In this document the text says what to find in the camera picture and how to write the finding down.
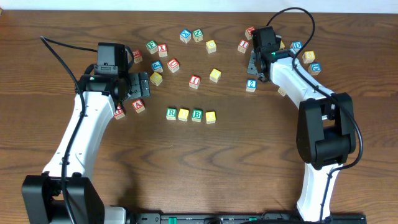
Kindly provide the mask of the yellow O block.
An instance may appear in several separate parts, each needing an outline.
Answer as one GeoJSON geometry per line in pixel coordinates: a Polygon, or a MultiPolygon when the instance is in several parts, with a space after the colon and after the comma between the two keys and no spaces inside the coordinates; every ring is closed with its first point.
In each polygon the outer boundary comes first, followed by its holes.
{"type": "Polygon", "coordinates": [[[188,120],[188,116],[189,116],[189,110],[187,110],[187,109],[184,109],[184,108],[180,108],[179,109],[179,112],[178,112],[178,116],[177,116],[177,118],[180,120],[180,121],[187,121],[188,120]]]}

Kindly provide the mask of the green R block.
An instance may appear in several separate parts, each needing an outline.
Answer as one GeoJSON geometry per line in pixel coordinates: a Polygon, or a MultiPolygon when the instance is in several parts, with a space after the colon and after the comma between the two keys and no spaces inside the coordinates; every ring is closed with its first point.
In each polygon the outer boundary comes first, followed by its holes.
{"type": "Polygon", "coordinates": [[[166,119],[167,120],[176,120],[177,119],[177,109],[176,108],[167,108],[166,119]]]}

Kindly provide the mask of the green B block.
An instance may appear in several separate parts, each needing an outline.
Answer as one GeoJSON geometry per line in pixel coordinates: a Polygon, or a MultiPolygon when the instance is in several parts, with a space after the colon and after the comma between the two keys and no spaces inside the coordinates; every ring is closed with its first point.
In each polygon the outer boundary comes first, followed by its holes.
{"type": "Polygon", "coordinates": [[[194,122],[200,122],[203,116],[203,111],[202,110],[197,110],[194,109],[192,111],[192,121],[194,122]]]}

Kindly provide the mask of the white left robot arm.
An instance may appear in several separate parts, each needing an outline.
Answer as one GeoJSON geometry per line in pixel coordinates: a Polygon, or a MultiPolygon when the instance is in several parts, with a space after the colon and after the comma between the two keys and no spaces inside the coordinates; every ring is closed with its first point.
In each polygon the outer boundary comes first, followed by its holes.
{"type": "Polygon", "coordinates": [[[92,184],[104,131],[124,100],[150,95],[146,72],[84,74],[62,141],[40,175],[27,175],[22,196],[30,223],[133,223],[124,207],[105,206],[92,184]]]}

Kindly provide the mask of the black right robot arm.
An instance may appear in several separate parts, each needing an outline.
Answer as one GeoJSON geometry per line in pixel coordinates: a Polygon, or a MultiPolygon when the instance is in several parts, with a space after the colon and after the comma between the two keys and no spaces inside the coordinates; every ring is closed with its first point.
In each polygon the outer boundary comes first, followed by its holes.
{"type": "Polygon", "coordinates": [[[248,72],[279,87],[298,108],[296,145],[305,171],[297,201],[298,220],[321,223],[332,220],[331,196],[341,170],[362,142],[354,120],[353,102],[318,83],[300,64],[293,49],[252,50],[248,72]]]}

